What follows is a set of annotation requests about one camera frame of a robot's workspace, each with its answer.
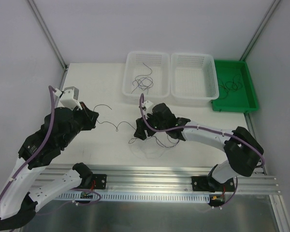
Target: green plastic tray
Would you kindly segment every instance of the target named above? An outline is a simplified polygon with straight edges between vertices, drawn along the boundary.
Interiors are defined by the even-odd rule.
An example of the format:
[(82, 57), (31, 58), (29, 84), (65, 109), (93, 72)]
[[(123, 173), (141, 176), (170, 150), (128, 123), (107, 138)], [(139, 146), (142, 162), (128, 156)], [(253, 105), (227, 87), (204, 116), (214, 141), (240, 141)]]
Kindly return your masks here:
[[(219, 85), (219, 98), (213, 100), (214, 111), (249, 113), (259, 109), (246, 62), (215, 60)], [(226, 93), (223, 86), (232, 88)]]

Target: white table surface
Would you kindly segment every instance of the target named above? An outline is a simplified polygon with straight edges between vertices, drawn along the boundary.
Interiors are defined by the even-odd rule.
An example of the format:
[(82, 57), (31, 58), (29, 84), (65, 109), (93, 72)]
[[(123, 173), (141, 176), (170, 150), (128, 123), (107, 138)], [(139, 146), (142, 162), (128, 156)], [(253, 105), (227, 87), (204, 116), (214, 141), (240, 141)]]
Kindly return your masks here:
[[(110, 121), (118, 124), (127, 121), (135, 126), (140, 117), (137, 104), (127, 103), (121, 93), (125, 64), (117, 63), (72, 63), (66, 76), (64, 87), (75, 86), (79, 92), (79, 101), (100, 114), (98, 121)], [(221, 129), (247, 127), (243, 114), (214, 112), (211, 106), (176, 106), (172, 100), (164, 101), (176, 116), (190, 118), (200, 124)], [(55, 164), (74, 164), (83, 162), (92, 165), (156, 166), (156, 167), (213, 167), (226, 160), (222, 151), (197, 142), (181, 141), (174, 148), (162, 148), (155, 139), (128, 141), (134, 130), (122, 123), (119, 131), (114, 126), (96, 124), (92, 131), (80, 132), (70, 145), (53, 160)], [(165, 133), (157, 135), (162, 142), (170, 145)]]

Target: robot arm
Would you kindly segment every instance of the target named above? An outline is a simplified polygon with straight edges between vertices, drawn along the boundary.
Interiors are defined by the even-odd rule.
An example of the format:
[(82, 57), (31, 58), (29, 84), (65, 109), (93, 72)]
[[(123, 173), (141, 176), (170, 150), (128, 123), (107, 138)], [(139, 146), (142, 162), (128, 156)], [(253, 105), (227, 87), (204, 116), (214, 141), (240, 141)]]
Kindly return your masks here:
[(237, 175), (251, 176), (260, 161), (256, 151), (263, 154), (262, 147), (243, 127), (222, 130), (200, 125), (187, 118), (176, 118), (164, 103), (154, 106), (150, 101), (145, 101), (141, 108), (145, 117), (136, 120), (136, 138), (145, 140), (147, 136), (164, 131), (173, 139), (200, 142), (226, 153), (228, 160), (213, 167), (206, 181), (197, 183), (205, 191), (218, 191), (226, 181)]
[(80, 131), (95, 128), (98, 113), (89, 110), (83, 102), (78, 102), (78, 89), (65, 88), (63, 92), (56, 89), (64, 107), (55, 109), (54, 124), (46, 144), (20, 172), (19, 168), (35, 153), (43, 142), (50, 125), (51, 115), (47, 115), (44, 124), (30, 135), (18, 152), (16, 165), (0, 194), (0, 231), (20, 228), (33, 219), (45, 204), (72, 188), (89, 189), (92, 172), (83, 163), (73, 166), (65, 175), (52, 183), (29, 192), (35, 179), (50, 164), (52, 159), (61, 154)]

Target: reflective metal panel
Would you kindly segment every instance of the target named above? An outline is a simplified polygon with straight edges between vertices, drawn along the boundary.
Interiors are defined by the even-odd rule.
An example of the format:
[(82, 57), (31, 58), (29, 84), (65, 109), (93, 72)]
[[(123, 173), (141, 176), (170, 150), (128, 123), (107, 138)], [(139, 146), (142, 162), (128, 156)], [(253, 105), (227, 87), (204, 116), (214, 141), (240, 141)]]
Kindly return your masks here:
[[(52, 201), (40, 213), (57, 209)], [(209, 209), (199, 203), (100, 202), (67, 204), (36, 216), (21, 232), (277, 232), (269, 196), (236, 195), (230, 204)]]

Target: white plastic basket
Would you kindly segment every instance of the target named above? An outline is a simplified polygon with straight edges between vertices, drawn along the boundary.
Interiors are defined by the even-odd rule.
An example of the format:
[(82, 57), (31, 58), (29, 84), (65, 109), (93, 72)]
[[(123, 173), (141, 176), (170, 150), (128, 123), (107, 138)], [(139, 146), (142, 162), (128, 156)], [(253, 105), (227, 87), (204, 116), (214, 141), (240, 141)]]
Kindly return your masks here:
[(205, 54), (171, 55), (171, 94), (175, 100), (206, 105), (219, 97), (214, 59)]
[[(138, 87), (135, 78), (139, 76), (137, 79), (140, 79), (147, 75), (152, 78), (153, 84), (149, 89), (142, 90)], [(143, 84), (150, 86), (151, 81), (143, 79)], [(129, 99), (139, 100), (141, 93), (149, 100), (166, 98), (170, 95), (170, 84), (169, 54), (158, 52), (130, 52), (128, 54), (122, 92)]]

